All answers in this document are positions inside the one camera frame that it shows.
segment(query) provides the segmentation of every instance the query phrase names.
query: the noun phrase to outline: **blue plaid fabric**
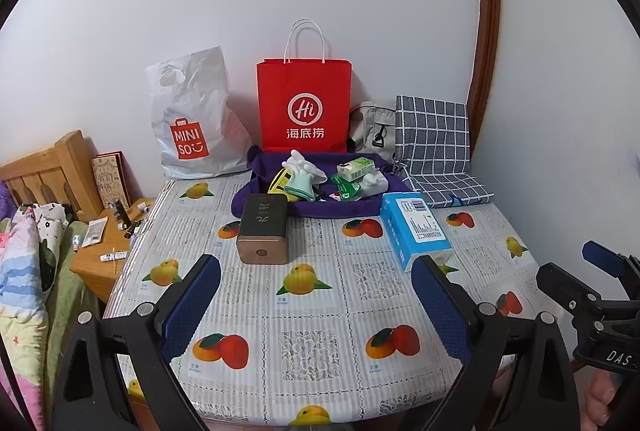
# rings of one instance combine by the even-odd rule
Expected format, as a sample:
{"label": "blue plaid fabric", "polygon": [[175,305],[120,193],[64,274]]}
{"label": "blue plaid fabric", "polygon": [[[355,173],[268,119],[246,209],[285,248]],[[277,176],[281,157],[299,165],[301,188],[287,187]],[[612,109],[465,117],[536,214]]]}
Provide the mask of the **blue plaid fabric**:
{"label": "blue plaid fabric", "polygon": [[396,97],[398,174],[429,207],[491,201],[493,194],[468,175],[469,159],[466,104]]}

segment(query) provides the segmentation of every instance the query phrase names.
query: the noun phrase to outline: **colorful blanket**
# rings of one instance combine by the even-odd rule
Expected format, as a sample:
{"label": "colorful blanket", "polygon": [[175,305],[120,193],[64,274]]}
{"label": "colorful blanket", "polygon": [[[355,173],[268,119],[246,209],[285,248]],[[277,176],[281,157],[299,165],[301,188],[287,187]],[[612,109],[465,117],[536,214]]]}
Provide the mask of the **colorful blanket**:
{"label": "colorful blanket", "polygon": [[[23,213],[18,210],[13,222],[0,261],[0,335],[31,419],[38,431],[44,431],[42,394],[48,318],[33,209]],[[2,368],[0,384],[15,403]]]}

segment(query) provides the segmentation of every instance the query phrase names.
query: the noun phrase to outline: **blue gripper pad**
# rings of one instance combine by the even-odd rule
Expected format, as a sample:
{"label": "blue gripper pad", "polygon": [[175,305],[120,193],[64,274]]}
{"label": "blue gripper pad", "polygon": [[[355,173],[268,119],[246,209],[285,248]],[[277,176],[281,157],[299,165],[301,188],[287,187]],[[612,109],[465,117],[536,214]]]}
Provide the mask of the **blue gripper pad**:
{"label": "blue gripper pad", "polygon": [[612,277],[623,277],[626,274],[625,264],[619,255],[595,241],[585,243],[582,257]]}
{"label": "blue gripper pad", "polygon": [[[210,254],[203,254],[191,267],[184,280],[180,282],[185,284],[186,288],[175,301],[174,308],[162,324],[161,353],[167,364],[171,362],[171,359],[179,357],[186,351],[200,320],[220,286],[220,277],[220,262]],[[184,287],[180,283],[169,287],[162,297],[169,294],[172,288]]]}
{"label": "blue gripper pad", "polygon": [[466,366],[473,355],[473,348],[469,342],[465,318],[420,258],[414,261],[411,283],[447,353]]}

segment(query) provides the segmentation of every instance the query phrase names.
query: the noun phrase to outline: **patterned tablecloth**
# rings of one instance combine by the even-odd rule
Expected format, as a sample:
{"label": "patterned tablecloth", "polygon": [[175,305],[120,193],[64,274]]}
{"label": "patterned tablecloth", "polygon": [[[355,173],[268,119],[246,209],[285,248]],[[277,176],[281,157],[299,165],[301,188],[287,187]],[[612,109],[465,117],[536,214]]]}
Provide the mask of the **patterned tablecloth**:
{"label": "patterned tablecloth", "polygon": [[[245,265],[238,258],[229,205],[248,179],[249,174],[208,179],[207,186],[195,188],[196,182],[167,182],[106,315],[124,315],[143,301],[158,300],[166,287],[156,283],[176,273],[184,276],[209,253],[222,266],[220,288],[187,351],[171,363],[202,416],[287,425],[314,405],[321,409],[312,408],[306,414],[311,416],[295,422],[347,422],[443,397],[460,362],[444,350],[379,218],[290,218],[290,264]],[[520,305],[521,316],[558,313],[535,286],[537,267],[529,252],[517,256],[507,248],[508,236],[522,241],[500,211],[493,204],[469,206],[464,210],[471,222],[458,217],[447,223],[447,215],[459,210],[434,210],[458,255],[447,264],[458,269],[448,278],[478,302],[502,299],[504,305],[502,294],[510,291],[518,303],[511,297],[509,308],[518,312]],[[175,262],[163,265],[166,260],[176,260],[178,270]],[[278,294],[302,264],[313,269],[320,287]],[[153,272],[154,267],[164,268]],[[313,277],[308,269],[298,267],[287,285],[308,290]],[[378,346],[372,347],[375,335]],[[135,376],[129,358],[121,365],[129,382]]]}

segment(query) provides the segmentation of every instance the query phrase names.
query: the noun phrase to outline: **hi logo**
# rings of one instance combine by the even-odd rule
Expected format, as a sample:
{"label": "hi logo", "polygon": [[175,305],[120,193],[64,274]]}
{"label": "hi logo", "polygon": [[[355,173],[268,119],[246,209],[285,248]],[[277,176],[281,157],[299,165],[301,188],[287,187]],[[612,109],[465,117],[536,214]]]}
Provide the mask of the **hi logo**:
{"label": "hi logo", "polygon": [[287,106],[289,119],[300,126],[310,126],[322,116],[322,102],[313,94],[298,94]]}

